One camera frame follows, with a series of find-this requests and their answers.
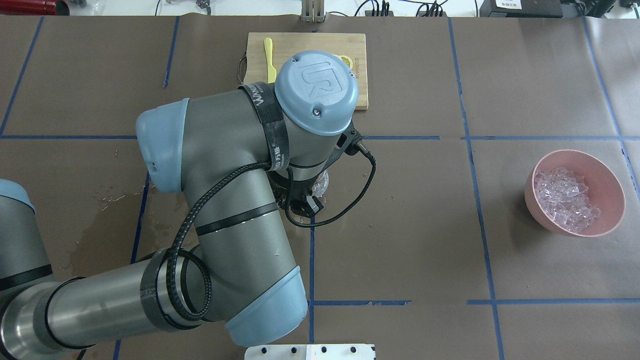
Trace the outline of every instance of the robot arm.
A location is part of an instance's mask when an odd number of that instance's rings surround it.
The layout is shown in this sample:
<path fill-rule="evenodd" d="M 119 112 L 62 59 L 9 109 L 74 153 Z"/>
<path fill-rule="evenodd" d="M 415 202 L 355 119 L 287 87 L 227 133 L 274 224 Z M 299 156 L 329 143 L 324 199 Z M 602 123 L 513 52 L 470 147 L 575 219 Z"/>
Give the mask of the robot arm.
<path fill-rule="evenodd" d="M 184 192 L 192 208 L 200 245 L 190 252 L 165 249 L 87 279 L 53 282 L 26 193 L 13 183 L 18 191 L 3 193 L 0 183 L 1 354 L 53 360 L 102 341 L 218 320 L 246 347 L 291 332 L 307 299 L 277 209 L 289 192 L 294 212 L 315 215 L 309 192 L 318 175 L 342 152 L 364 153 L 351 124 L 357 88 L 342 61 L 307 51 L 283 66 L 275 88 L 249 85 L 140 115 L 136 133 L 156 187 Z M 269 117 L 280 117 L 279 127 Z M 194 209 L 247 164 L 266 168 L 242 173 Z M 167 270 L 171 260 L 175 271 Z M 207 302 L 202 316 L 188 316 Z"/>

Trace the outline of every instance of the red tube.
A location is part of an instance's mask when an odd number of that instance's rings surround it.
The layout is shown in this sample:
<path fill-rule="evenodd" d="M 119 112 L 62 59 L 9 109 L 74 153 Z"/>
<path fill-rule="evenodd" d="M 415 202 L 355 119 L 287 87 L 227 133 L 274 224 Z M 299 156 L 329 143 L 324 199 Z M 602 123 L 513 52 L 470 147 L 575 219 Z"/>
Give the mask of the red tube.
<path fill-rule="evenodd" d="M 0 0 L 0 13 L 5 15 L 69 15 L 63 0 Z"/>

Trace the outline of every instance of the blue joint cap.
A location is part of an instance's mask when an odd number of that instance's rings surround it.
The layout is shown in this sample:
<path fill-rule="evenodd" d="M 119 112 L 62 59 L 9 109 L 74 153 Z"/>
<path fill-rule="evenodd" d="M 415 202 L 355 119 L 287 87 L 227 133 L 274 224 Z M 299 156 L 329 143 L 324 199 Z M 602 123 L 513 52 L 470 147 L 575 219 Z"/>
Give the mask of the blue joint cap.
<path fill-rule="evenodd" d="M 300 266 L 296 266 L 229 320 L 225 328 L 237 345 L 268 344 L 297 328 L 307 315 L 307 309 Z"/>
<path fill-rule="evenodd" d="M 182 191 L 182 137 L 189 98 L 143 112 L 136 121 L 142 157 L 156 188 L 163 193 Z"/>
<path fill-rule="evenodd" d="M 29 195 L 27 195 L 27 191 L 20 186 L 18 183 L 14 183 L 13 181 L 0 179 L 0 196 L 8 197 L 13 200 L 18 200 L 19 202 L 29 206 L 33 213 L 36 212 L 36 208 L 33 206 L 31 201 L 29 200 Z"/>
<path fill-rule="evenodd" d="M 358 80 L 338 57 L 303 51 L 282 65 L 276 97 L 285 114 L 311 133 L 334 136 L 351 122 L 358 102 Z"/>

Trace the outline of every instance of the bowl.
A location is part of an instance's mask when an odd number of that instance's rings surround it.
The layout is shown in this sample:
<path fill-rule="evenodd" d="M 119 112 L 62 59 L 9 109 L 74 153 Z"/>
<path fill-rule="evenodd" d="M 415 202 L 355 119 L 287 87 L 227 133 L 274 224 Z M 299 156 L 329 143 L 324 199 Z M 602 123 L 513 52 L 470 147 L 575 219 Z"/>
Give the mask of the bowl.
<path fill-rule="evenodd" d="M 572 170 L 576 176 L 584 176 L 589 187 L 589 203 L 602 211 L 600 218 L 581 233 L 573 233 L 556 224 L 542 209 L 535 194 L 533 176 L 537 171 L 549 173 L 557 167 Z M 578 238 L 595 238 L 613 231 L 625 214 L 625 193 L 615 174 L 602 161 L 578 150 L 558 150 L 545 155 L 529 174 L 524 198 L 527 208 L 540 225 L 554 233 Z"/>

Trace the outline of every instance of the wooden cutting board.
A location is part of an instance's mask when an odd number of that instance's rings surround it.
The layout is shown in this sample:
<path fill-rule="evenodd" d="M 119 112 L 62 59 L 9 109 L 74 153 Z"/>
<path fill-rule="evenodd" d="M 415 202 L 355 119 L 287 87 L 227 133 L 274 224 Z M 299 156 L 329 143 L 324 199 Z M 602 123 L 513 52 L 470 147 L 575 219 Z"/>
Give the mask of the wooden cutting board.
<path fill-rule="evenodd" d="M 273 40 L 273 66 L 280 73 L 282 64 L 291 56 L 306 50 L 322 50 L 335 55 L 349 56 L 353 74 L 358 79 L 356 110 L 369 107 L 367 87 L 367 44 L 364 34 L 333 33 L 249 33 L 246 44 L 245 83 L 267 81 L 267 58 L 264 38 Z"/>

